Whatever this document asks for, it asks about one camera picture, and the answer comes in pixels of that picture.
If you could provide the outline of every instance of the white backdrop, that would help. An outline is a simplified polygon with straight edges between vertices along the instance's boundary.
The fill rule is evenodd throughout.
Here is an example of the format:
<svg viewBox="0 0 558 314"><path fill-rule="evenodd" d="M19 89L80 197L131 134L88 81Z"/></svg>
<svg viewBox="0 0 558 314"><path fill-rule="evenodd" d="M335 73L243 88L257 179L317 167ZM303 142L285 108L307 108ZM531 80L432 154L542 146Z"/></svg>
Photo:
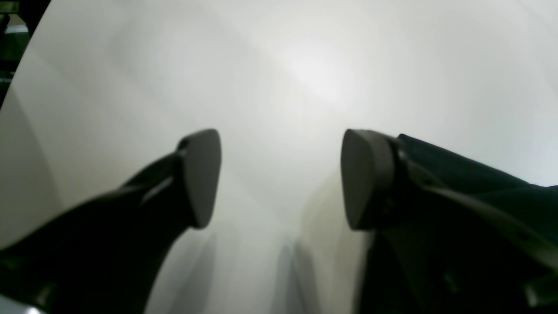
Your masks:
<svg viewBox="0 0 558 314"><path fill-rule="evenodd" d="M210 227L149 314L349 313L346 128L406 133L558 184L558 3L52 0L0 112L0 245L193 131L223 144Z"/></svg>

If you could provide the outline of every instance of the white floor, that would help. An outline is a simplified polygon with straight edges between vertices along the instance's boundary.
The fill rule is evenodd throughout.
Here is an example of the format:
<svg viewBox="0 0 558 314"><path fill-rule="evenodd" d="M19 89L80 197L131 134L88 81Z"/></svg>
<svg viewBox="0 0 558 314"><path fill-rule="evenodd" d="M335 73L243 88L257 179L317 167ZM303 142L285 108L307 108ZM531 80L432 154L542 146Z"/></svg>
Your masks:
<svg viewBox="0 0 558 314"><path fill-rule="evenodd" d="M558 184L557 17L541 0L52 0L0 112L0 245L215 127L214 218L175 244L147 313L349 313L364 236L344 130Z"/></svg>

